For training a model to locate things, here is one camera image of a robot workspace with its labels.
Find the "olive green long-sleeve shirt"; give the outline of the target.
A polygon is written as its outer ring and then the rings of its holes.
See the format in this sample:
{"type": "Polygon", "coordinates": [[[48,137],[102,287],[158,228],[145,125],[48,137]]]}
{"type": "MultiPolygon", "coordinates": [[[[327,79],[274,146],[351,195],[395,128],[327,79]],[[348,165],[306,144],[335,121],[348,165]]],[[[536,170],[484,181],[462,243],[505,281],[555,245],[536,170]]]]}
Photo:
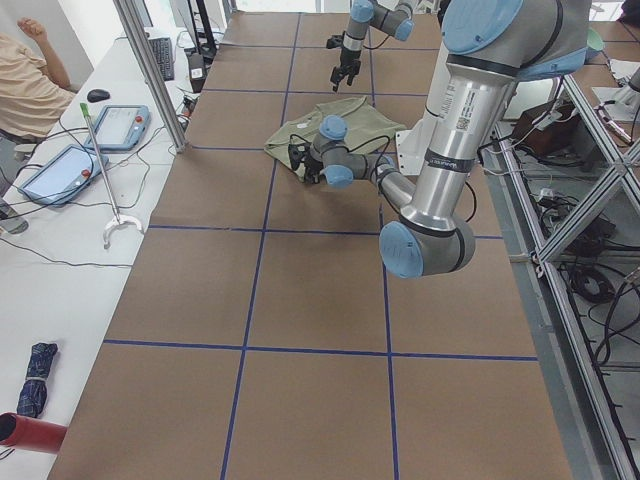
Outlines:
{"type": "MultiPolygon", "coordinates": [[[[344,142],[350,152],[369,154],[405,129],[404,124],[387,118],[370,105],[365,96],[349,97],[317,104],[311,112],[286,122],[266,140],[264,151],[291,170],[289,144],[309,145],[324,134],[329,140],[344,142]],[[298,129],[300,123],[307,123],[307,127],[298,129]]],[[[304,182],[305,164],[293,172],[304,182]]]]}

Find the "black power adapter brick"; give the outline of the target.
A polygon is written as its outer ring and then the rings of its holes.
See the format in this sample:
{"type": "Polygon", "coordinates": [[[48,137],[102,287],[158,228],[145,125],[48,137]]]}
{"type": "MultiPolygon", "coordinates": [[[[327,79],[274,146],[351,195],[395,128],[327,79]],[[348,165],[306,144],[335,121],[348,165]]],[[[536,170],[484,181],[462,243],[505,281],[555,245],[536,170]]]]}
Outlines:
{"type": "Polygon", "coordinates": [[[207,74],[204,58],[201,54],[194,52],[187,57],[187,60],[191,90],[193,93],[200,93],[207,74]]]}

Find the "black keyboard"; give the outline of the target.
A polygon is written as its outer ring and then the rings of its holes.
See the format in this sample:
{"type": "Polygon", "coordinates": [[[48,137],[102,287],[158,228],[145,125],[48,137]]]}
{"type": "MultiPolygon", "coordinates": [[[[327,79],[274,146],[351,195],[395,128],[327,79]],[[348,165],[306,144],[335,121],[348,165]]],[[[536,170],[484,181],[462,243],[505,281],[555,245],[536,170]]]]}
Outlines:
{"type": "Polygon", "coordinates": [[[148,43],[163,80],[173,80],[175,73],[171,39],[168,37],[150,38],[148,43]]]}

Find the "metal reacher grabber tool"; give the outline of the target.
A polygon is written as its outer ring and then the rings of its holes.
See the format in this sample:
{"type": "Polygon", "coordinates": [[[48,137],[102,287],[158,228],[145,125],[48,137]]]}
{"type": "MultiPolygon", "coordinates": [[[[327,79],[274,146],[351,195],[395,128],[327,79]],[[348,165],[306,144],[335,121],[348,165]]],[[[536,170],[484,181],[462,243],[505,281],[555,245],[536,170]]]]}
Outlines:
{"type": "Polygon", "coordinates": [[[96,159],[98,160],[98,163],[100,165],[100,170],[101,170],[101,175],[102,175],[102,179],[106,188],[106,192],[109,198],[109,203],[111,206],[111,210],[113,212],[113,218],[105,225],[104,227],[104,231],[103,231],[103,247],[105,250],[108,250],[111,246],[111,234],[120,228],[126,227],[127,225],[133,225],[137,231],[141,234],[144,233],[144,227],[142,224],[142,221],[134,216],[131,215],[127,215],[127,214],[121,214],[119,207],[117,205],[117,202],[114,198],[114,194],[112,191],[112,186],[111,186],[111,182],[109,180],[108,177],[108,172],[107,172],[107,168],[106,168],[106,164],[104,162],[104,158],[103,155],[101,153],[101,150],[99,148],[98,145],[98,141],[96,138],[96,134],[95,134],[95,129],[93,127],[93,123],[91,121],[91,116],[89,114],[89,109],[88,109],[88,105],[84,102],[80,103],[80,109],[82,112],[82,116],[85,120],[88,132],[89,132],[89,137],[91,139],[91,142],[93,144],[93,150],[95,152],[96,155],[96,159]]]}

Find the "far blue teach pendant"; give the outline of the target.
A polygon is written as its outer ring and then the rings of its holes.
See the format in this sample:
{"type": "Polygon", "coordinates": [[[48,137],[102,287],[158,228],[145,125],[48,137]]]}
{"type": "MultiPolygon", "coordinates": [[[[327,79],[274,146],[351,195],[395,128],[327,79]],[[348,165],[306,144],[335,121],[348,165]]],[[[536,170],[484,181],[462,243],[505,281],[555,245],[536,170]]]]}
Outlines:
{"type": "Polygon", "coordinates": [[[106,105],[93,122],[93,130],[102,152],[122,153],[139,143],[149,123],[145,105],[106,105]]]}

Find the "blue teach pendant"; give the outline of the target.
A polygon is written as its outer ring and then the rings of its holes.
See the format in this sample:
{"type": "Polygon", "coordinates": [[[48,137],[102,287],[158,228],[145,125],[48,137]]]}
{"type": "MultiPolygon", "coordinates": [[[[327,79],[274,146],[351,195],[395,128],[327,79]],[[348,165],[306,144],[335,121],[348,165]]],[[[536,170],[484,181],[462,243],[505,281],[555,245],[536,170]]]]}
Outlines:
{"type": "Polygon", "coordinates": [[[93,130],[102,152],[122,153],[139,143],[149,123],[145,105],[106,105],[93,122],[93,130]]]}
{"type": "Polygon", "coordinates": [[[68,145],[18,187],[32,202],[60,206],[74,199],[101,173],[92,149],[68,145]]]}

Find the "black computer mouse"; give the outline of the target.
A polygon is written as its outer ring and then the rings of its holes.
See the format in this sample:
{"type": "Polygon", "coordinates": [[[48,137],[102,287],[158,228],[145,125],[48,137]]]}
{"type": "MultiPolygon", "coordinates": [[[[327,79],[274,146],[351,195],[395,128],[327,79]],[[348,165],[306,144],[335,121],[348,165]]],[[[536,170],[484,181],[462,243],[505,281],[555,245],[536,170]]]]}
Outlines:
{"type": "Polygon", "coordinates": [[[104,89],[91,89],[87,95],[86,99],[89,103],[98,103],[102,101],[109,100],[111,98],[111,94],[104,89]]]}

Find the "near blue teach pendant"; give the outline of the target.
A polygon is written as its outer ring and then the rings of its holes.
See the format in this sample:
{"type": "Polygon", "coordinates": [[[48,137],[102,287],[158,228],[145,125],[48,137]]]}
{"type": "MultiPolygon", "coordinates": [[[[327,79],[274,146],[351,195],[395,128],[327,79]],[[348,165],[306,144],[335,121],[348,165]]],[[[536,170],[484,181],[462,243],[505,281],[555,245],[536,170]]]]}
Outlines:
{"type": "Polygon", "coordinates": [[[32,202],[60,206],[74,199],[101,173],[92,149],[68,145],[18,187],[32,202]]]}

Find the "seated person beige shirt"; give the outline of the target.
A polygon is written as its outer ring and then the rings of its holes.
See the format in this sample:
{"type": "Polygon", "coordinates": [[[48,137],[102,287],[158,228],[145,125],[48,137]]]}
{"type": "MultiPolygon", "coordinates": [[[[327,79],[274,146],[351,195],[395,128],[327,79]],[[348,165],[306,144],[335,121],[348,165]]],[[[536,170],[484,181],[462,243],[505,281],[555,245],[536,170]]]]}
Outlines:
{"type": "Polygon", "coordinates": [[[1,36],[1,132],[20,140],[45,138],[75,97],[71,80],[45,27],[23,17],[17,26],[40,49],[1,36]]]}

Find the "folded dark blue umbrella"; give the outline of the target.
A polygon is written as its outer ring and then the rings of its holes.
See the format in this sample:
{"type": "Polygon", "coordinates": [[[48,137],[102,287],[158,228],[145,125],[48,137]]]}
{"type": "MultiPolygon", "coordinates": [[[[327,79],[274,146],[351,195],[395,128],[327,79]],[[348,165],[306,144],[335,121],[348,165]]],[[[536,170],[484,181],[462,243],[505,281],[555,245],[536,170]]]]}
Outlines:
{"type": "Polygon", "coordinates": [[[57,352],[56,343],[40,342],[31,347],[25,380],[16,408],[18,415],[38,418],[42,414],[48,397],[46,382],[57,352]]]}

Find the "red cylinder tube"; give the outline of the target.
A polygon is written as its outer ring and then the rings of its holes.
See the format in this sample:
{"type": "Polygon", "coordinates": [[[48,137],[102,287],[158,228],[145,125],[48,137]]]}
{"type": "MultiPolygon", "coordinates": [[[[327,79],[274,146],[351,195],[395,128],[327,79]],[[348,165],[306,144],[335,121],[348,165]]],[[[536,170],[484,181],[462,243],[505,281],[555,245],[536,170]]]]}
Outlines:
{"type": "Polygon", "coordinates": [[[1,445],[19,450],[57,454],[67,427],[16,413],[1,415],[1,445]]]}

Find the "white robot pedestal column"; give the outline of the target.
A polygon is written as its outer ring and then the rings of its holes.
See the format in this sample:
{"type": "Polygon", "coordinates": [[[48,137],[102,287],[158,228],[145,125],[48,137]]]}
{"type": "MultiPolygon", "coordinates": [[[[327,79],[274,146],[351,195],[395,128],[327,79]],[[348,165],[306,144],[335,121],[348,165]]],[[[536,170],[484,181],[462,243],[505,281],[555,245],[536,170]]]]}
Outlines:
{"type": "Polygon", "coordinates": [[[441,107],[450,81],[446,66],[449,51],[441,43],[435,64],[434,74],[424,106],[424,115],[411,130],[396,134],[396,152],[400,171],[406,175],[418,175],[421,171],[427,147],[438,121],[441,119],[441,107]]]}

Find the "aluminium frame post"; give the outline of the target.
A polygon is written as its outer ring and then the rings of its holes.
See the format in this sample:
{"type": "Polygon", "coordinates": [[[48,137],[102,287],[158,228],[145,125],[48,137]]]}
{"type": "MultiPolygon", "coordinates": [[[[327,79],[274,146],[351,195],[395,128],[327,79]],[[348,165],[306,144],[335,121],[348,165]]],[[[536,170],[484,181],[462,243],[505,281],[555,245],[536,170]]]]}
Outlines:
{"type": "Polygon", "coordinates": [[[134,2],[114,0],[113,4],[175,150],[182,153],[187,144],[185,133],[178,121],[134,2]]]}

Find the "aluminium truss frame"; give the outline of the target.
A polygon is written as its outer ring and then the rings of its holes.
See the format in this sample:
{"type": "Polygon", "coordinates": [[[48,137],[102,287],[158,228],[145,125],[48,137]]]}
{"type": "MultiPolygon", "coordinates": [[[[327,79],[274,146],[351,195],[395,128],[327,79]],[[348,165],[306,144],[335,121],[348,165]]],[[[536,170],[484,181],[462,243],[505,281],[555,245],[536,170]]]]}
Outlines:
{"type": "Polygon", "coordinates": [[[598,59],[535,97],[517,97],[564,139],[544,154],[499,122],[482,150],[569,464],[578,479],[639,475],[639,118],[613,102],[598,59]]]}

